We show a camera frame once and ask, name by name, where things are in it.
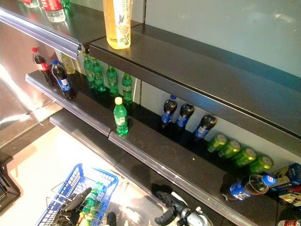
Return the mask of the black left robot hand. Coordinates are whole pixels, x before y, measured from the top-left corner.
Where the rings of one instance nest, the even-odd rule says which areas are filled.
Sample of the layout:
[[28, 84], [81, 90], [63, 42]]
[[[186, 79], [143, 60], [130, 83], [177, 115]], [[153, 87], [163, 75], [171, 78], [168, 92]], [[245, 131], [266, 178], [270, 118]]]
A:
[[82, 212], [85, 201], [92, 188], [87, 188], [84, 192], [73, 195], [70, 201], [63, 204], [56, 214], [52, 226], [75, 226], [79, 220], [79, 214]]

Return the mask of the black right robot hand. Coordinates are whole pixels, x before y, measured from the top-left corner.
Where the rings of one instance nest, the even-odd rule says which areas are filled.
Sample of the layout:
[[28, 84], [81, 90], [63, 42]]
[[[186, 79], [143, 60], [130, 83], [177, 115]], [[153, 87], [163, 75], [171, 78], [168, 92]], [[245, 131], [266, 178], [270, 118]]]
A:
[[188, 208], [188, 205], [172, 195], [172, 188], [167, 185], [151, 184], [151, 193], [162, 201], [167, 207], [167, 211], [160, 217], [155, 217], [155, 222], [159, 226], [167, 226], [176, 217], [180, 217], [177, 221], [178, 226], [187, 226], [187, 220], [182, 217], [182, 211]]

